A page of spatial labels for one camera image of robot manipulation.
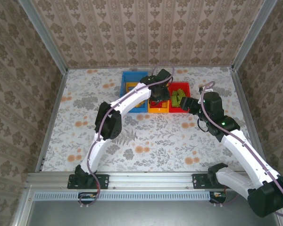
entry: white floral mat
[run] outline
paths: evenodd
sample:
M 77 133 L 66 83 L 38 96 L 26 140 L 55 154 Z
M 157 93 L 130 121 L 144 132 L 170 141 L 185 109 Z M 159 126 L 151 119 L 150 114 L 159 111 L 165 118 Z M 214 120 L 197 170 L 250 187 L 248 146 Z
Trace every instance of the white floral mat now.
M 118 99 L 126 70 L 68 71 L 42 171 L 73 171 L 80 164 L 92 143 L 99 105 Z M 174 81 L 188 82 L 195 98 L 199 98 L 199 85 L 215 81 L 214 90 L 222 97 L 225 113 L 247 135 L 229 68 L 176 68 Z M 108 144 L 99 171 L 206 171 L 220 162 L 242 170 L 228 149 L 200 131 L 197 117 L 191 114 L 129 113 L 122 126 L 121 134 Z

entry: wallpaper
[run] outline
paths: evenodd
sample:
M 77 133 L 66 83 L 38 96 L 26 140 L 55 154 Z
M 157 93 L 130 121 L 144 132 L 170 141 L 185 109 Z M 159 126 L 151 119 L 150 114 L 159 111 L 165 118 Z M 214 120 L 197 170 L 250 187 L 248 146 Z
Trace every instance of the wallpaper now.
M 0 226 L 34 172 L 61 74 L 17 0 L 0 0 Z
M 87 155 L 94 136 L 99 105 L 119 98 L 123 71 L 128 69 L 69 70 L 67 84 L 42 171 L 73 171 Z M 228 67 L 177 68 L 174 82 L 188 82 L 199 98 L 199 86 L 216 81 L 225 114 L 247 135 L 245 121 Z M 197 126 L 188 113 L 128 113 L 122 132 L 107 144 L 99 171 L 207 171 L 224 162 L 242 170 L 234 155 Z
M 266 159 L 283 173 L 283 0 L 238 72 Z
M 33 0 L 69 68 L 230 65 L 263 0 Z

